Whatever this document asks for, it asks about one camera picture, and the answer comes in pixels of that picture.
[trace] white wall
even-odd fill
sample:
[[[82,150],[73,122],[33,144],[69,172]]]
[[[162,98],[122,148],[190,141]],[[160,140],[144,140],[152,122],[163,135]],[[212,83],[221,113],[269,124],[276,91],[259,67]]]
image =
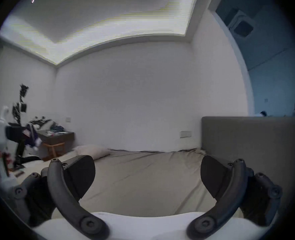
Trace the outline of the white wall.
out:
[[[22,123],[27,123],[34,116],[54,118],[52,112],[52,94],[56,77],[56,69],[13,50],[8,46],[0,47],[0,112],[4,105],[10,108],[7,117],[13,122],[12,104],[19,101],[20,85],[29,87],[26,97],[27,113]],[[10,151],[15,146],[9,145]]]
[[[245,62],[231,33],[215,12],[206,10],[192,41],[201,72],[201,116],[254,113]]]
[[[255,112],[291,115],[295,103],[294,29],[271,1],[254,21],[255,32],[247,40],[238,41],[238,45],[249,69]]]
[[[76,133],[76,145],[194,148],[200,146],[199,83],[190,44],[129,44],[61,67],[54,104],[59,123]],[[181,130],[191,130],[192,137],[180,139]]]

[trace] recessed ceiling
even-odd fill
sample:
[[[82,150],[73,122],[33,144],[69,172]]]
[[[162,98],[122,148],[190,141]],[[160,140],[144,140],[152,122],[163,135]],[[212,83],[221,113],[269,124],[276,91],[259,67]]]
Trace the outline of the recessed ceiling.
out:
[[[185,35],[195,0],[21,0],[0,30],[5,41],[57,65],[102,43]]]

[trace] wooden stool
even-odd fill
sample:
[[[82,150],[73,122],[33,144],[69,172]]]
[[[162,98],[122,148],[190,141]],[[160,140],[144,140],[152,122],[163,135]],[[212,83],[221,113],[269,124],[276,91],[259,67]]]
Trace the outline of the wooden stool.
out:
[[[65,154],[65,142],[54,144],[54,145],[49,145],[49,144],[46,144],[46,143],[43,142],[43,145],[47,147],[49,156],[51,156],[51,154],[50,154],[51,149],[50,148],[52,148],[53,157],[57,157],[57,153],[55,151],[55,148],[59,147],[59,146],[62,147],[63,154]]]

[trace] white bedding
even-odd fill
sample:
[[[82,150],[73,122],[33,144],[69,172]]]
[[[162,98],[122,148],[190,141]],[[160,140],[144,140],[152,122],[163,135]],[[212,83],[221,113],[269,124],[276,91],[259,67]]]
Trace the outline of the white bedding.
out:
[[[61,161],[76,156],[70,152]],[[95,161],[93,184],[79,201],[89,212],[104,211],[137,217],[169,216],[210,210],[216,200],[201,181],[203,155],[189,152],[130,152],[111,150]],[[25,168],[21,182],[29,173],[41,172],[50,161]],[[61,218],[55,209],[52,218]],[[242,217],[238,210],[234,217]]]

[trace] air conditioning unit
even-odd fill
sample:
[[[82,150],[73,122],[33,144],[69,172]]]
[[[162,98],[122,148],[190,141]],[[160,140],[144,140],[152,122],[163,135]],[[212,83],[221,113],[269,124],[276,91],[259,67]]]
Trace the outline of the air conditioning unit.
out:
[[[232,9],[224,23],[235,39],[245,40],[254,32],[254,20],[238,9]]]

